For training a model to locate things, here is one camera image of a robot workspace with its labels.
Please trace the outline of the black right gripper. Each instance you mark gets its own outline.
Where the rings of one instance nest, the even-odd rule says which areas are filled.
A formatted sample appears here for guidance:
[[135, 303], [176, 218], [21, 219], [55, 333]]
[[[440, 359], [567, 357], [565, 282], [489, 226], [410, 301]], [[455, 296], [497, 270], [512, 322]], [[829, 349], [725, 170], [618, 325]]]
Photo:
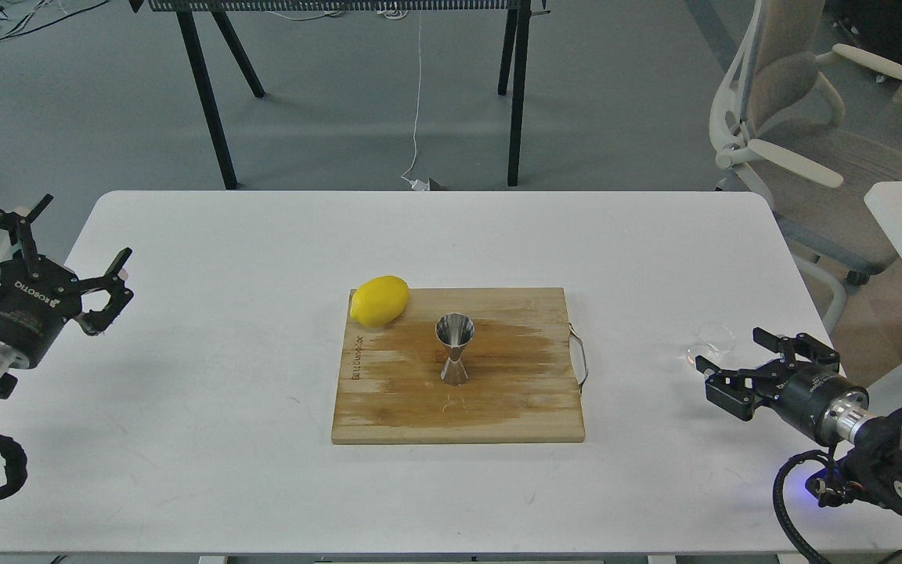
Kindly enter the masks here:
[[756, 408], [773, 408], [823, 447], [854, 442], [872, 418], [869, 396], [840, 374], [838, 351], [804, 332], [788, 337], [755, 327], [752, 338], [778, 357], [751, 369], [722, 368], [695, 357], [695, 369], [705, 376], [705, 398], [742, 421], [751, 421]]

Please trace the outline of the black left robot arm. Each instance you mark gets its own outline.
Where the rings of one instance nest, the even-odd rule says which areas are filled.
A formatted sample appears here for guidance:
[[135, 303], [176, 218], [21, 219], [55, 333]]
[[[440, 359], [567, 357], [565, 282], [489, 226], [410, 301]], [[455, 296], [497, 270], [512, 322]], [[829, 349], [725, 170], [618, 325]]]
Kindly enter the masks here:
[[[39, 365], [68, 322], [96, 336], [133, 299], [123, 269], [132, 256], [129, 248], [116, 254], [103, 275], [86, 279], [39, 252], [32, 224], [51, 201], [46, 195], [29, 211], [0, 208], [0, 400], [17, 385], [14, 371]], [[0, 456], [2, 500], [25, 485], [28, 458], [20, 443], [1, 433]]]

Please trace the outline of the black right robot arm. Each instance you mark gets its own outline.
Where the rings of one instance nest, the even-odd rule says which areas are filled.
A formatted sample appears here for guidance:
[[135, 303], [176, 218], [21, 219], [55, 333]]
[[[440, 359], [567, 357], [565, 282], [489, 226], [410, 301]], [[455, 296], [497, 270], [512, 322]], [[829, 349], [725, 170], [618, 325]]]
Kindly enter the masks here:
[[705, 375], [708, 401], [742, 421], [756, 408], [769, 407], [781, 420], [815, 440], [819, 450], [790, 457], [773, 484], [774, 514], [798, 553], [823, 563], [788, 517], [784, 486], [788, 473], [804, 461], [823, 470], [806, 479], [806, 490], [824, 507], [862, 501], [902, 516], [902, 407], [888, 415], [871, 414], [867, 390], [840, 374], [840, 356], [806, 333], [777, 336], [762, 328], [754, 342], [774, 359], [753, 369], [724, 369], [695, 357]]

